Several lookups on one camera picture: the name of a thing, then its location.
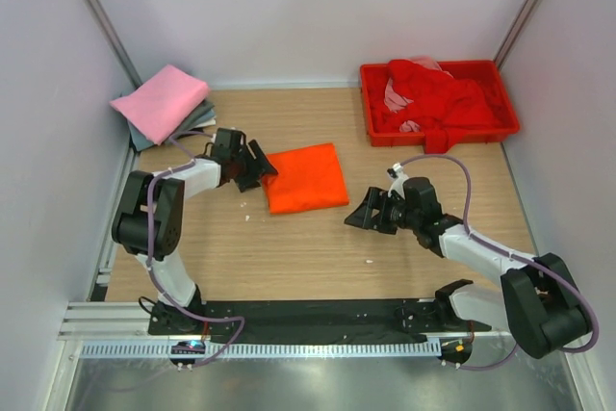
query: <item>stack of folded cloths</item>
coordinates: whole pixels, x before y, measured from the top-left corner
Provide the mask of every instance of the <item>stack of folded cloths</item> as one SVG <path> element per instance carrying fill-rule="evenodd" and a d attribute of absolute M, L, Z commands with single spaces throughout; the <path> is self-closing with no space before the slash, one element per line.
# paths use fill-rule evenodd
<path fill-rule="evenodd" d="M 137 151 L 187 130 L 216 124 L 207 83 L 168 64 L 141 87 L 111 105 L 128 120 Z"/>

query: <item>pile of red fabric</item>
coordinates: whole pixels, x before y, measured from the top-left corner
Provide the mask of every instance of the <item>pile of red fabric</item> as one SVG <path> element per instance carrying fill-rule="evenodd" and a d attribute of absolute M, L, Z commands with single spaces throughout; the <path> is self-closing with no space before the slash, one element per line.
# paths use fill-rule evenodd
<path fill-rule="evenodd" d="M 409 60 L 392 60 L 389 77 L 395 93 L 408 100 L 398 111 L 381 104 L 372 108 L 374 129 L 381 133 L 425 133 L 426 153 L 445 153 L 470 130 L 500 127 L 483 89 L 470 79 L 455 79 Z"/>

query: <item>black cable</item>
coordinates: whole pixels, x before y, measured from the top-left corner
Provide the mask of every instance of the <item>black cable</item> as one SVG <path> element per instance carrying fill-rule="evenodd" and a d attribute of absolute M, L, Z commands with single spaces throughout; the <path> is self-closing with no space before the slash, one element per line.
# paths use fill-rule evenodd
<path fill-rule="evenodd" d="M 147 307 L 145 305 L 143 305 L 143 301 L 149 302 L 152 304 L 152 306 L 156 305 L 156 302 L 154 300 L 152 300 L 151 298 L 146 297 L 145 295 L 142 295 L 141 297 L 139 297 L 137 299 L 137 303 L 139 304 L 139 306 L 141 307 L 141 309 L 147 313 L 148 315 L 152 315 L 152 310 L 148 310 Z"/>

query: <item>table surface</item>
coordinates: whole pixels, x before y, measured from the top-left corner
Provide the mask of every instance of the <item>table surface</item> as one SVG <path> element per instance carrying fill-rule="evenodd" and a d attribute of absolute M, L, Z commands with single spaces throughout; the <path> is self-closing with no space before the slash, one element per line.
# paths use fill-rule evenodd
<path fill-rule="evenodd" d="M 201 193 L 185 204 L 180 252 L 204 300 L 284 300 L 428 297 L 460 278 L 490 283 L 461 264 L 420 247 L 410 231 L 395 236 L 359 230 L 343 220 L 370 186 L 389 188 L 386 170 L 418 146 L 370 146 L 359 89 L 226 90 L 211 95 L 218 127 L 237 127 L 266 153 L 333 142 L 345 176 L 346 207 L 271 215 L 262 189 L 240 193 L 234 184 Z M 203 137 L 183 143 L 203 151 Z M 460 144 L 450 155 L 473 180 L 470 222 L 503 244 L 531 252 L 532 244 L 501 146 Z M 187 161 L 175 147 L 141 154 L 140 169 Z M 421 160 L 410 175 L 427 176 L 444 212 L 462 216 L 466 184 L 454 163 Z M 118 249 L 107 300 L 154 297 L 145 270 Z"/>

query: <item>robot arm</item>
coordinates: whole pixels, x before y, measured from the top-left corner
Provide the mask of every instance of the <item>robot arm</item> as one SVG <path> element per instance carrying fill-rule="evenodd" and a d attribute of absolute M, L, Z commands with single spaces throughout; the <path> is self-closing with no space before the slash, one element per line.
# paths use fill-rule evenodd
<path fill-rule="evenodd" d="M 503 255 L 534 260 L 575 287 L 559 257 L 547 254 L 536 258 L 508 249 L 474 230 L 469 233 L 460 218 L 442 212 L 427 178 L 409 178 L 396 169 L 389 173 L 394 179 L 390 190 L 370 187 L 345 224 L 392 235 L 399 228 L 409 229 L 422 247 L 461 262 L 500 286 L 502 292 L 490 291 L 460 280 L 437 291 L 437 298 L 445 298 L 459 319 L 508 330 L 534 358 L 590 332 L 591 321 L 579 300 L 535 267 Z"/>
<path fill-rule="evenodd" d="M 198 332 L 202 323 L 179 313 L 169 298 L 189 312 L 203 316 L 198 286 L 189 277 L 177 246 L 182 234 L 184 202 L 196 194 L 234 181 L 241 193 L 260 186 L 266 174 L 277 174 L 257 141 L 246 143 L 243 132 L 218 129 L 203 155 L 182 171 L 159 180 L 154 188 L 154 255 L 147 262 L 147 190 L 160 172 L 135 170 L 128 176 L 112 224 L 112 238 L 147 270 L 154 271 L 165 293 L 152 309 L 150 334 Z"/>

